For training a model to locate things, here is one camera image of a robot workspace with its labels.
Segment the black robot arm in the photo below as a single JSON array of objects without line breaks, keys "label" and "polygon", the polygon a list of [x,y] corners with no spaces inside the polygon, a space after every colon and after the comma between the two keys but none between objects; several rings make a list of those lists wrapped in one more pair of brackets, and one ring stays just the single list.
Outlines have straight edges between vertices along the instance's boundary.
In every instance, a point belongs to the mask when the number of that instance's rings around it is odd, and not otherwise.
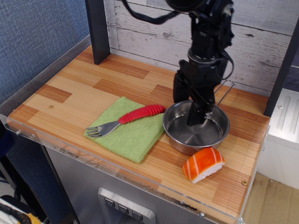
[{"label": "black robot arm", "polygon": [[167,4],[191,18],[192,45],[188,61],[179,62],[173,98],[178,103],[189,98],[192,105],[187,125],[200,125],[213,114],[214,89],[223,80],[228,62],[226,47],[232,44],[233,2],[231,0],[169,0]]}]

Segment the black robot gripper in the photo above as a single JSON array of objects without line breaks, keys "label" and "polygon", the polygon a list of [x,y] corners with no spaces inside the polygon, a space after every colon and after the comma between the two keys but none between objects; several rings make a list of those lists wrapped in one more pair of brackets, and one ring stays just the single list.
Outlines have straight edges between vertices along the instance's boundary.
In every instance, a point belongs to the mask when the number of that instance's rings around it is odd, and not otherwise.
[{"label": "black robot gripper", "polygon": [[202,125],[213,114],[214,88],[223,79],[228,59],[221,56],[215,60],[195,62],[180,60],[175,74],[173,100],[175,103],[193,99],[187,119],[188,126]]}]

